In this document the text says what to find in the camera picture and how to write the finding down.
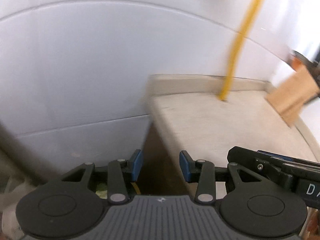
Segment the orange bowl on sill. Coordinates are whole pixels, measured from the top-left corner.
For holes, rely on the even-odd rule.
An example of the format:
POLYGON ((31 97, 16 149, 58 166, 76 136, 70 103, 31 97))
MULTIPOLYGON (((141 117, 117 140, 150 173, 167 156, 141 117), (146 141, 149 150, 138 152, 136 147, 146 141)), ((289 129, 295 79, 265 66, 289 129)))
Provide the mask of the orange bowl on sill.
POLYGON ((297 72, 302 67, 305 67, 304 56, 293 55, 291 60, 291 68, 297 72))

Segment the yellow gas pipe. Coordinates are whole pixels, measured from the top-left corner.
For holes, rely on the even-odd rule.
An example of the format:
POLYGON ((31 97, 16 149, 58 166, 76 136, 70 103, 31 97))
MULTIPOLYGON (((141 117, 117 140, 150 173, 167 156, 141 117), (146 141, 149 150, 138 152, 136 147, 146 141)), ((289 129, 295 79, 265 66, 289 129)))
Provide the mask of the yellow gas pipe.
POLYGON ((251 0, 247 8, 247 11, 244 15, 244 18, 242 19, 240 29, 234 38, 234 41, 232 43, 232 46, 229 52, 226 76, 223 81, 223 86, 217 96, 221 101, 226 101, 227 96, 231 91, 233 77, 234 77, 236 65, 237 65, 241 50, 244 46, 245 39, 249 34, 249 32, 251 31, 252 25, 255 22, 255 19, 257 18, 257 15, 260 12, 263 2, 264 0, 251 0))

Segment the wooden knife block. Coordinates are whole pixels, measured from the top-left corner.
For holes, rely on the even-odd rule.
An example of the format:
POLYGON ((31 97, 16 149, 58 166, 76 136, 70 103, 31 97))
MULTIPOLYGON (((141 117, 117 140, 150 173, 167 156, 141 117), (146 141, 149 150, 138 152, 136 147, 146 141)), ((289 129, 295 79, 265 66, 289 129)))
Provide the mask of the wooden knife block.
POLYGON ((297 72, 280 84, 266 101, 280 115, 287 126, 294 125, 300 111, 307 101, 319 94, 319 86, 306 68, 301 66, 297 72))

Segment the pale cabbage leaf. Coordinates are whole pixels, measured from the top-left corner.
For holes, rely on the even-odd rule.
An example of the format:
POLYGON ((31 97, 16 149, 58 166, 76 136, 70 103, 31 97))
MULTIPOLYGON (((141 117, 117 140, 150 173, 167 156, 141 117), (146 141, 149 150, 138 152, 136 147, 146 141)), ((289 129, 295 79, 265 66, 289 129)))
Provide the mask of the pale cabbage leaf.
POLYGON ((98 184, 95 190, 95 194, 100 199, 107 199, 107 184, 105 183, 98 184))

